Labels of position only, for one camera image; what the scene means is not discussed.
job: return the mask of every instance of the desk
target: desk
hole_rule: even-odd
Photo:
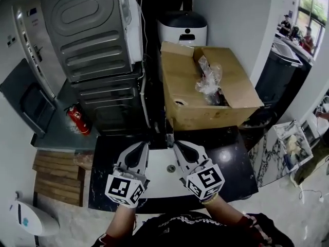
[[[207,155],[219,165],[225,178],[220,195],[227,202],[258,192],[251,162],[237,127],[175,132],[174,138],[205,147]],[[116,210],[117,204],[104,194],[107,176],[113,172],[113,164],[120,153],[142,140],[151,142],[149,166],[146,171],[151,182],[142,195],[146,198],[139,199],[136,212],[159,214],[203,208],[197,197],[183,187],[178,175],[166,172],[167,166],[176,161],[172,149],[163,147],[163,142],[154,142],[152,136],[146,134],[97,138],[90,179],[89,208]]]

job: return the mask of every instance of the wristband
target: wristband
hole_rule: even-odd
[[[214,195],[211,196],[211,198],[209,198],[207,200],[204,200],[204,201],[201,201],[201,204],[208,205],[211,202],[213,202],[217,197],[218,197],[218,193],[215,193]]]

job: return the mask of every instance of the cardboard box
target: cardboard box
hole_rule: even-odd
[[[220,82],[229,107],[208,105],[195,89],[200,80],[196,62],[204,55],[210,66],[220,64]],[[188,47],[163,42],[161,47],[166,116],[176,131],[239,126],[263,103],[229,48]]]

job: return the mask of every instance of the white trash can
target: white trash can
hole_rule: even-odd
[[[16,221],[28,233],[36,236],[50,236],[58,233],[58,222],[44,211],[21,201],[15,202]]]

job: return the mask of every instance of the red fire extinguisher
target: red fire extinguisher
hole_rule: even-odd
[[[71,118],[71,120],[76,124],[77,128],[83,135],[89,135],[91,131],[90,124],[84,118],[82,108],[79,106],[79,104],[73,104],[66,108],[66,115]]]

